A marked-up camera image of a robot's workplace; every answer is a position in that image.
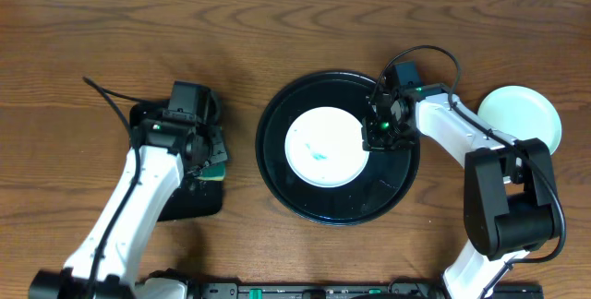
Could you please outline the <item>green yellow sponge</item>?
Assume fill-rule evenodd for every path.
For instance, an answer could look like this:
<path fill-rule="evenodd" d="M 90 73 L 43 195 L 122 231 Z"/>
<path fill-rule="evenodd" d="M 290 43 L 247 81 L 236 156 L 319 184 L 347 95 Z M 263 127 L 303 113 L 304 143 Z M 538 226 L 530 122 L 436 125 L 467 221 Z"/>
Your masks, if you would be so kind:
<path fill-rule="evenodd" d="M 221 182 L 226 175 L 226 166 L 224 162 L 219 162 L 211 166 L 203 168 L 197 175 L 200 181 L 215 181 Z"/>

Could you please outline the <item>white plate with stain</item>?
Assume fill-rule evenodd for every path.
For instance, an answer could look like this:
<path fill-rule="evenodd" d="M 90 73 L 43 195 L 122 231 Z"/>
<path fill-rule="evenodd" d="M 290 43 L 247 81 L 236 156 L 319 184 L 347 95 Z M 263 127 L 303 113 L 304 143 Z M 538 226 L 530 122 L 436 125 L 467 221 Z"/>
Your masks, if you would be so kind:
<path fill-rule="evenodd" d="M 346 185 L 365 169 L 361 122 L 336 107 L 317 107 L 289 126 L 284 154 L 291 170 L 304 182 L 322 188 Z"/>

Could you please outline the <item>mint plate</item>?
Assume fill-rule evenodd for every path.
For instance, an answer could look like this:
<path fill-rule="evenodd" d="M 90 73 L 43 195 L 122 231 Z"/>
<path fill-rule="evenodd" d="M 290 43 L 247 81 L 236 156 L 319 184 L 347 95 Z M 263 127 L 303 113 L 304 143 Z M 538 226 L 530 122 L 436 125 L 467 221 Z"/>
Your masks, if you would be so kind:
<path fill-rule="evenodd" d="M 562 124 L 557 110 L 544 95 L 527 87 L 505 86 L 492 91 L 480 103 L 477 115 L 521 140 L 539 138 L 551 154 L 561 143 Z"/>

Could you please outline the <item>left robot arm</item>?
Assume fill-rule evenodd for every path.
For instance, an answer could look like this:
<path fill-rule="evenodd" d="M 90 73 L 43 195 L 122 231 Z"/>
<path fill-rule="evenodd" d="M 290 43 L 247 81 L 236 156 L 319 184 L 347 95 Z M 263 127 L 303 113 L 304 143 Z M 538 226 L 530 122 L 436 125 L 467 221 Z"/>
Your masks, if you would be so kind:
<path fill-rule="evenodd" d="M 124 171 L 101 216 L 61 271 L 37 273 L 30 298 L 198 296 L 198 285 L 172 269 L 141 281 L 139 264 L 157 222 L 221 209 L 228 155 L 219 115 L 163 110 L 135 120 Z"/>

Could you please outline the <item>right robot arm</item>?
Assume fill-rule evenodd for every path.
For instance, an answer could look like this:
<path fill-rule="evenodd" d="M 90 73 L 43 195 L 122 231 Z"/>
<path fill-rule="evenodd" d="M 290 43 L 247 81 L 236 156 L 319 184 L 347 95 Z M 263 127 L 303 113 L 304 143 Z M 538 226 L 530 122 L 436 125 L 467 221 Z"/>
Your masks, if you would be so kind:
<path fill-rule="evenodd" d="M 548 262 L 561 251 L 566 224 L 548 147 L 500 133 L 442 84 L 413 84 L 367 97 L 367 151 L 411 149 L 435 140 L 464 168 L 468 241 L 443 273 L 450 298 L 485 298 L 516 264 Z"/>

